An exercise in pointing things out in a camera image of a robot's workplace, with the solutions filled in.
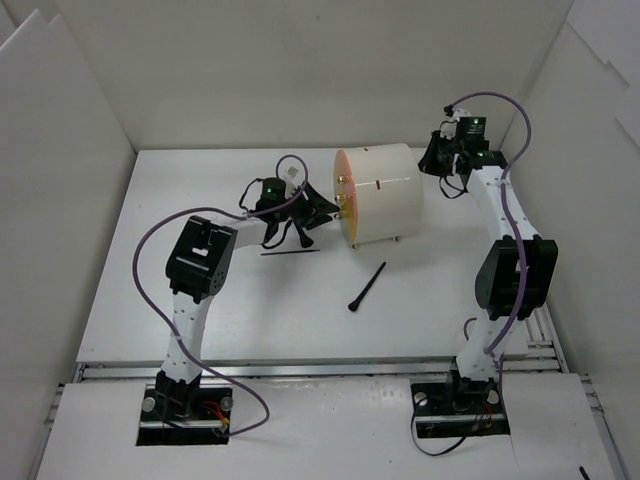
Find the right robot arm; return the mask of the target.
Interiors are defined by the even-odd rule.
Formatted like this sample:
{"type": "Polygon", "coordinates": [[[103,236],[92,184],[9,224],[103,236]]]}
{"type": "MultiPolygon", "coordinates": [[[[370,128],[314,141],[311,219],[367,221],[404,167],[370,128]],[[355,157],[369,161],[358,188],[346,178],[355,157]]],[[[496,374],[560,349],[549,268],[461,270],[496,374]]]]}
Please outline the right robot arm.
{"type": "Polygon", "coordinates": [[[479,397],[477,385],[499,381],[506,343],[520,323],[546,302],[558,258],[555,241],[543,238],[523,211],[502,152],[485,138],[486,119],[455,108],[433,131],[418,162],[421,173],[440,183],[457,177],[460,195],[475,201],[491,247],[474,283],[484,314],[456,356],[459,377],[442,388],[445,405],[464,412],[479,397]]]}

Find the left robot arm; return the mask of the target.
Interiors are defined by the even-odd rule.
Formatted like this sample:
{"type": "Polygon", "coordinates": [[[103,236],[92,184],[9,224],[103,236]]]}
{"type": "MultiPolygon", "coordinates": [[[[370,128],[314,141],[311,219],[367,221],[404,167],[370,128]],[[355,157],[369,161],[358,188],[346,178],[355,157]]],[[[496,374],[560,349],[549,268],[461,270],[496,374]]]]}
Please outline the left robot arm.
{"type": "Polygon", "coordinates": [[[203,368],[198,362],[206,318],[226,282],[234,251],[247,246],[268,249],[280,225],[294,227],[301,246],[309,248],[313,240],[306,232],[332,221],[339,211],[307,182],[295,187],[288,180],[268,177],[261,183],[255,207],[237,219],[216,223],[190,217],[167,261],[176,330],[155,389],[164,396],[164,408],[177,419],[191,418],[199,409],[203,368]]]}

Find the thin black eyeliner pencil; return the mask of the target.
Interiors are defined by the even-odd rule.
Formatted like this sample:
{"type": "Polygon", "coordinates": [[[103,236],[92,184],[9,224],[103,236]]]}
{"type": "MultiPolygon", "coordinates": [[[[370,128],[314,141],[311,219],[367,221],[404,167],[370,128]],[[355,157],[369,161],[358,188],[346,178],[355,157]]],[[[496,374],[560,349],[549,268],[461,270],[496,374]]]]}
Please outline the thin black eyeliner pencil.
{"type": "Polygon", "coordinates": [[[298,250],[285,250],[285,251],[274,251],[274,252],[264,252],[260,255],[262,257],[268,256],[282,256],[282,255],[300,255],[300,254],[309,254],[309,253],[318,253],[319,249],[298,249],[298,250]]]}

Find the yellow drawer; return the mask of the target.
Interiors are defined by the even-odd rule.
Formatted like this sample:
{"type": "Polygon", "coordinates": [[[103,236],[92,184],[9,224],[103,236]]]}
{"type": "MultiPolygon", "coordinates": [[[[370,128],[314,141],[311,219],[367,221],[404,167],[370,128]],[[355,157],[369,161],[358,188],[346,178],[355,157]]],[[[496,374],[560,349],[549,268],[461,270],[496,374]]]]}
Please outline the yellow drawer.
{"type": "Polygon", "coordinates": [[[338,193],[336,204],[340,208],[339,217],[345,238],[350,244],[356,243],[358,229],[358,203],[356,195],[338,193]]]}

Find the orange drawer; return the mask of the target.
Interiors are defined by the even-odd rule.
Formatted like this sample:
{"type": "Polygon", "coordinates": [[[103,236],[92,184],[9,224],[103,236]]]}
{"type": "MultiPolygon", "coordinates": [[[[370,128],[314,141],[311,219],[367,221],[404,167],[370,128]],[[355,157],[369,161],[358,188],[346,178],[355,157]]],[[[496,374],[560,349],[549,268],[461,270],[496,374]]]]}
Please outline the orange drawer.
{"type": "Polygon", "coordinates": [[[333,167],[334,199],[338,204],[345,203],[355,193],[352,167],[345,150],[338,150],[333,167]]]}

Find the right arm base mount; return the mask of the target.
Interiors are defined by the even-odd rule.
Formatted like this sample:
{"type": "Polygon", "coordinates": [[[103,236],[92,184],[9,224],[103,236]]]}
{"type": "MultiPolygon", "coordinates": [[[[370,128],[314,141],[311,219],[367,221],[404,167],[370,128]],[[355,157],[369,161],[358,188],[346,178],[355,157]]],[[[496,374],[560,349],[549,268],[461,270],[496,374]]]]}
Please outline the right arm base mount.
{"type": "Polygon", "coordinates": [[[410,391],[418,439],[458,440],[511,434],[495,380],[470,381],[451,372],[445,380],[411,382],[410,391]]]}

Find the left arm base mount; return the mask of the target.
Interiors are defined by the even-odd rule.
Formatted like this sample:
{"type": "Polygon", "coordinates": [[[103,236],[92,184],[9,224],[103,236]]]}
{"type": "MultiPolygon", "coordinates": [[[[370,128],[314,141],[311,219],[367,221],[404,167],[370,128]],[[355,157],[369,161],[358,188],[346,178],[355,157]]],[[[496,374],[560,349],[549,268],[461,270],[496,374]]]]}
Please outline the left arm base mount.
{"type": "Polygon", "coordinates": [[[186,404],[167,403],[155,389],[145,389],[137,447],[227,445],[233,409],[229,387],[200,387],[186,404]]]}

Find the black brush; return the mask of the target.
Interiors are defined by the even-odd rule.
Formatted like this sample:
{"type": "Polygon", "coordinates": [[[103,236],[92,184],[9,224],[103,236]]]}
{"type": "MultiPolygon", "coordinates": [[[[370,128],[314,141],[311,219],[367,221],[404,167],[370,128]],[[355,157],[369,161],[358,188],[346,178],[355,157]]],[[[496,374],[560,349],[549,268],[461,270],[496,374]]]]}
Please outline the black brush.
{"type": "Polygon", "coordinates": [[[301,247],[304,249],[310,248],[314,244],[314,241],[306,234],[303,225],[298,221],[295,221],[294,225],[299,236],[301,247]]]}
{"type": "Polygon", "coordinates": [[[380,276],[380,274],[382,273],[382,271],[385,269],[386,266],[387,266],[387,262],[382,262],[381,265],[375,271],[375,273],[372,275],[372,277],[368,280],[368,282],[366,283],[362,291],[356,296],[356,298],[353,301],[351,301],[348,304],[347,308],[350,312],[356,312],[359,309],[362,301],[364,300],[368,292],[371,290],[371,288],[373,287],[376,280],[378,279],[378,277],[380,276]]]}

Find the cream round drawer organizer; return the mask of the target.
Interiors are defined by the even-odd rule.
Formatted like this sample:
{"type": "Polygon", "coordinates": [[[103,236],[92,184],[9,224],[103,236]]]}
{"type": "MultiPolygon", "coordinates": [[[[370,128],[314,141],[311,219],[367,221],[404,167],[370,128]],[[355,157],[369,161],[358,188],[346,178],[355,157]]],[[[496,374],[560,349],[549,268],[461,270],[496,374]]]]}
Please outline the cream round drawer organizer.
{"type": "Polygon", "coordinates": [[[417,161],[404,143],[346,148],[358,203],[355,248],[404,238],[419,229],[424,190],[417,161]]]}

